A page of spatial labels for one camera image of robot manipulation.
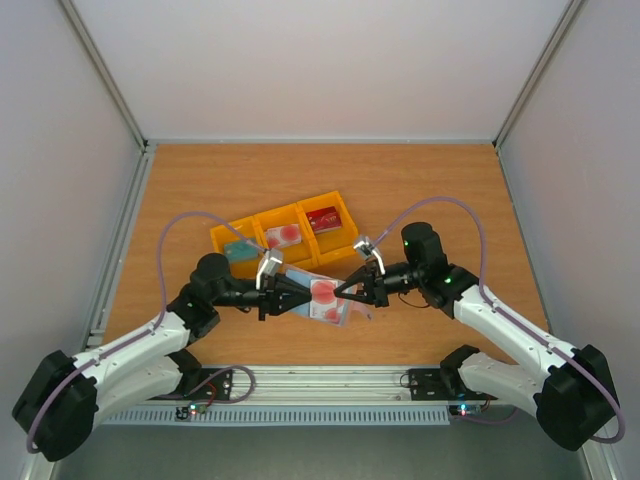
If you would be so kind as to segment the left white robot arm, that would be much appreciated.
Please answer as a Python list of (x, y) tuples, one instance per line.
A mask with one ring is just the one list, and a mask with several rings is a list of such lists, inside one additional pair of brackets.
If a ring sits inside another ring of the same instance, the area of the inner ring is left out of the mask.
[(269, 254), (255, 279), (237, 279), (224, 255), (207, 254), (153, 320), (103, 347), (73, 356), (56, 350), (44, 357), (12, 410), (27, 435), (28, 453), (61, 460), (118, 411), (171, 393), (195, 395), (202, 375), (189, 365), (194, 359), (186, 348), (219, 323), (217, 307), (257, 309), (265, 319), (310, 301), (309, 288), (281, 273), (280, 266)]

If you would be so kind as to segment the pink leather card holder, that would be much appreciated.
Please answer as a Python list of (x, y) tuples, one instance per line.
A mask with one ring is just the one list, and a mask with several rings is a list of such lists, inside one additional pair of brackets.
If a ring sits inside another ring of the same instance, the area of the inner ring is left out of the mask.
[(334, 290), (343, 284), (341, 280), (293, 267), (288, 268), (285, 275), (307, 287), (311, 293), (309, 302), (294, 307), (290, 313), (340, 327), (345, 326), (353, 314), (359, 314), (368, 321), (374, 318), (373, 312), (366, 305), (335, 296)]

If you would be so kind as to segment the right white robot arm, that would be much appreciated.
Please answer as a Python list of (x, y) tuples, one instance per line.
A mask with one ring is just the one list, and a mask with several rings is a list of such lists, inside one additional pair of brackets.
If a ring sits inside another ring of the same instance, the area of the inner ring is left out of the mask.
[(610, 420), (625, 424), (606, 357), (591, 345), (577, 348), (540, 329), (493, 295), (468, 270), (448, 261), (439, 235), (425, 222), (401, 231), (405, 261), (386, 266), (363, 238), (355, 245), (366, 263), (338, 286), (336, 297), (376, 308), (393, 294), (420, 293), (427, 305), (466, 325), (511, 359), (505, 364), (464, 345), (441, 366), (441, 383), (453, 396), (486, 393), (534, 417), (557, 445), (578, 450)]

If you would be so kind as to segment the pink-circle card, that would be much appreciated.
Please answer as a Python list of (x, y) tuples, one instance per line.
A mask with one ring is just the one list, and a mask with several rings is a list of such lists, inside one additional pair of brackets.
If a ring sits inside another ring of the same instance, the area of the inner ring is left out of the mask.
[(336, 282), (327, 279), (311, 281), (311, 302), (309, 315), (312, 319), (323, 320), (323, 313), (332, 307), (339, 307), (339, 299), (334, 296)]
[(330, 324), (341, 326), (346, 321), (347, 314), (348, 309), (345, 305), (332, 307), (323, 313), (323, 320)]

